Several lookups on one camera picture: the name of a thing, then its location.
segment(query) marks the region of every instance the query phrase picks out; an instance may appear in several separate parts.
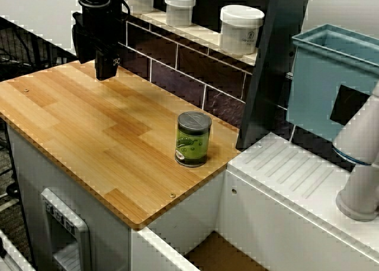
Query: wooden tabletop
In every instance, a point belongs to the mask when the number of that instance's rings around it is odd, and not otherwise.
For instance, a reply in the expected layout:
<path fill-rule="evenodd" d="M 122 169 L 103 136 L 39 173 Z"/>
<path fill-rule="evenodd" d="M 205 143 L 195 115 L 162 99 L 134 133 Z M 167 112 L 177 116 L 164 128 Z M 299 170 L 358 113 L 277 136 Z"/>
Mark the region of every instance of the wooden tabletop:
<path fill-rule="evenodd" d="M 207 113 L 213 120 L 207 163 L 178 164 L 176 120 L 185 111 L 204 112 L 121 67 L 100 82 L 93 62 L 0 83 L 0 117 L 137 230 L 239 154 L 238 129 Z"/>

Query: green can label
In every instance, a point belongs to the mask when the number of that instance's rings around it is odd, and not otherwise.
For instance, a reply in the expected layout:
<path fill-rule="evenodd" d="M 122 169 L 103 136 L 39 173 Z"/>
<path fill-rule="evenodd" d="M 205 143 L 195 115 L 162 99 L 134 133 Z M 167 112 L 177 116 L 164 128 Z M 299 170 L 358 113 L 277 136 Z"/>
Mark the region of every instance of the green can label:
<path fill-rule="evenodd" d="M 182 131 L 176 132 L 176 157 L 179 160 L 200 159 L 207 154 L 209 133 L 200 136 L 191 136 Z"/>

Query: white wall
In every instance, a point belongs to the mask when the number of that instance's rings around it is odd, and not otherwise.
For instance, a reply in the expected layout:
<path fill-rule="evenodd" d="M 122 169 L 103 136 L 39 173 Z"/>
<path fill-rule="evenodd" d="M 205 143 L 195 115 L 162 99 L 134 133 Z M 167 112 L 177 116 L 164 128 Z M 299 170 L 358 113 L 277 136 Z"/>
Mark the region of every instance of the white wall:
<path fill-rule="evenodd" d="M 0 16 L 75 54 L 71 39 L 77 0 L 0 0 Z"/>
<path fill-rule="evenodd" d="M 71 13 L 77 0 L 0 0 L 0 15 L 74 53 Z M 378 0 L 310 0 L 303 28 L 340 25 L 379 38 Z"/>
<path fill-rule="evenodd" d="M 309 0 L 303 30 L 325 23 L 379 39 L 378 0 Z"/>

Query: blue bin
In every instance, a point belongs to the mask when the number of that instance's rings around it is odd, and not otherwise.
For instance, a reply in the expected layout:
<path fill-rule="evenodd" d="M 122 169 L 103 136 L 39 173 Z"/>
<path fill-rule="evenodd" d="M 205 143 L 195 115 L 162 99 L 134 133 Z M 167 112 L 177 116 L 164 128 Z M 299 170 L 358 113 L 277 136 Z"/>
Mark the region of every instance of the blue bin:
<path fill-rule="evenodd" d="M 293 37 L 297 46 L 287 121 L 329 141 L 341 85 L 371 95 L 379 81 L 379 40 L 325 24 Z"/>

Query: can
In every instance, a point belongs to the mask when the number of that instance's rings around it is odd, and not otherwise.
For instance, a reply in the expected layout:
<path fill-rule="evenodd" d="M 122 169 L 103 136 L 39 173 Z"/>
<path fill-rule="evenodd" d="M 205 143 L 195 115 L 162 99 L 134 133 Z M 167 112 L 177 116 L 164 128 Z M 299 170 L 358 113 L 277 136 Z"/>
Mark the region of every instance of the can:
<path fill-rule="evenodd" d="M 178 116 L 175 160 L 187 167 L 202 166 L 207 161 L 212 119 L 201 112 L 188 111 Z"/>

